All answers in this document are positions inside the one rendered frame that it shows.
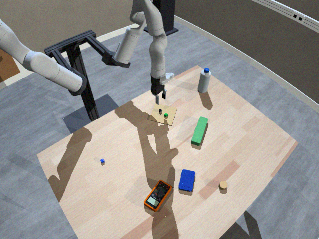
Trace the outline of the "green rectangular box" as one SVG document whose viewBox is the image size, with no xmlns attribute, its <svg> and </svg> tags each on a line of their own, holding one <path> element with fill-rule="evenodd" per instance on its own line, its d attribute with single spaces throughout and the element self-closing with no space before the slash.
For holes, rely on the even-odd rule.
<svg viewBox="0 0 319 239">
<path fill-rule="evenodd" d="M 205 128 L 207 126 L 207 122 L 208 122 L 208 118 L 200 116 L 197 126 L 195 128 L 195 132 L 191 140 L 191 144 L 200 146 Z"/>
</svg>

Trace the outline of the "grey bottle with blue cap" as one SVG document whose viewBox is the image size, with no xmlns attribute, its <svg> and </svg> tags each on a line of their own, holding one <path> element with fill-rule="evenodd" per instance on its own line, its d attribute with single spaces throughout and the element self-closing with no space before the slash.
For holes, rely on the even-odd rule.
<svg viewBox="0 0 319 239">
<path fill-rule="evenodd" d="M 207 92 L 210 77 L 211 77 L 211 72 L 209 71 L 208 68 L 205 68 L 204 70 L 201 71 L 199 84 L 197 88 L 199 92 L 201 93 Z"/>
</svg>

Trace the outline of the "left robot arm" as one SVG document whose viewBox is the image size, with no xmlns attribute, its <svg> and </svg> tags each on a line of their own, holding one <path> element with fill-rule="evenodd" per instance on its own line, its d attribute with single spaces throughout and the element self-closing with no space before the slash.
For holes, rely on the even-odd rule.
<svg viewBox="0 0 319 239">
<path fill-rule="evenodd" d="M 168 41 L 163 29 L 161 13 L 152 2 L 153 0 L 133 0 L 130 21 L 139 25 L 139 27 L 126 29 L 114 58 L 121 63 L 128 64 L 141 33 L 147 24 L 148 33 L 153 37 L 149 47 L 151 68 L 160 71 L 165 68 L 165 57 L 163 55 Z"/>
</svg>

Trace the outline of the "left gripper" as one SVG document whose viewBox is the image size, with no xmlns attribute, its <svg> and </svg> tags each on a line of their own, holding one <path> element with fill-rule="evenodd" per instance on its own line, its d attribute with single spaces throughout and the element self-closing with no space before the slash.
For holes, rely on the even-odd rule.
<svg viewBox="0 0 319 239">
<path fill-rule="evenodd" d="M 151 93 L 156 97 L 155 103 L 159 104 L 158 94 L 163 91 L 162 97 L 166 99 L 165 85 L 171 79 L 174 78 L 174 73 L 166 73 L 165 68 L 163 70 L 157 71 L 151 68 Z"/>
</svg>

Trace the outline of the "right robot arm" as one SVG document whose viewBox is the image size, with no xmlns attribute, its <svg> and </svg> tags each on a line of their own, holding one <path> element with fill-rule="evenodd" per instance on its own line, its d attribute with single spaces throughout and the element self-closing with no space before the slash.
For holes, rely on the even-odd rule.
<svg viewBox="0 0 319 239">
<path fill-rule="evenodd" d="M 15 58 L 25 69 L 36 72 L 73 92 L 78 91 L 82 85 L 81 77 L 59 65 L 49 56 L 24 46 L 1 20 L 0 49 Z"/>
</svg>

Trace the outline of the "tan square mat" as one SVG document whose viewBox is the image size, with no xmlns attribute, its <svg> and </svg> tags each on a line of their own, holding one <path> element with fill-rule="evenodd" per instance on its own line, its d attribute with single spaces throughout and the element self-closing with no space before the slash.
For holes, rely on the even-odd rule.
<svg viewBox="0 0 319 239">
<path fill-rule="evenodd" d="M 159 109 L 162 109 L 161 113 L 159 112 Z M 171 107 L 171 106 L 155 103 L 148 120 L 172 126 L 176 110 L 177 110 L 176 107 Z M 164 116 L 165 113 L 168 114 L 167 117 Z"/>
</svg>

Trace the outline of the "orange digital multimeter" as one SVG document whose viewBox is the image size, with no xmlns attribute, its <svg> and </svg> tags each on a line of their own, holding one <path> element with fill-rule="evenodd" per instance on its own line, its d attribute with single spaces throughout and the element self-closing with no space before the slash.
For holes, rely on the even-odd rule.
<svg viewBox="0 0 319 239">
<path fill-rule="evenodd" d="M 170 193 L 171 189 L 171 185 L 163 180 L 159 180 L 144 200 L 144 205 L 156 212 Z"/>
</svg>

